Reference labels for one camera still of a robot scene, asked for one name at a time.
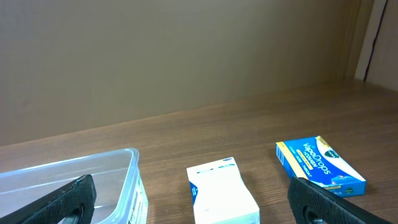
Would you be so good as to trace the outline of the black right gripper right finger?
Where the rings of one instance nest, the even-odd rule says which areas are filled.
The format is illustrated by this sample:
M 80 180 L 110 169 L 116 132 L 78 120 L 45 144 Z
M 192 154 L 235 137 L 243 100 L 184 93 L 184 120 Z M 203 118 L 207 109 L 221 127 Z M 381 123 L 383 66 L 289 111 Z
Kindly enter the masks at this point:
M 302 177 L 291 178 L 287 198 L 299 224 L 391 224 Z

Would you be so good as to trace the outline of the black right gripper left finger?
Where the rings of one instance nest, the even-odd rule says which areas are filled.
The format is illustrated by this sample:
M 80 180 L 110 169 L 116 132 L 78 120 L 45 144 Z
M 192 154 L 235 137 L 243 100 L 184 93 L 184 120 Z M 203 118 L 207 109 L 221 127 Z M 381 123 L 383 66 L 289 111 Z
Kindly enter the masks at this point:
M 90 223 L 95 210 L 93 177 L 85 174 L 1 218 L 4 224 Z

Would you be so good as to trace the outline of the blue VapoDrops box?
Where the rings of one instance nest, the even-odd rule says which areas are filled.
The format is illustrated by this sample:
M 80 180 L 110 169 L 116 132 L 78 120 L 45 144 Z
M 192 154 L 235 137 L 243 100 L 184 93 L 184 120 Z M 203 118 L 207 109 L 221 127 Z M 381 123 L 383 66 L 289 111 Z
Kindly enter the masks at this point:
M 365 194 L 365 178 L 321 136 L 277 142 L 275 153 L 290 178 L 302 177 L 340 197 Z

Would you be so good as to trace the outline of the white blue medicine box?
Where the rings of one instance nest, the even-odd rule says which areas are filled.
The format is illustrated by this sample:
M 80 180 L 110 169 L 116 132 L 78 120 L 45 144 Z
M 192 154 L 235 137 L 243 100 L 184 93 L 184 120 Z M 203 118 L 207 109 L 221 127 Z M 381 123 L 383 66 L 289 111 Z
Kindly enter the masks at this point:
M 260 222 L 260 211 L 233 157 L 187 168 L 195 223 Z

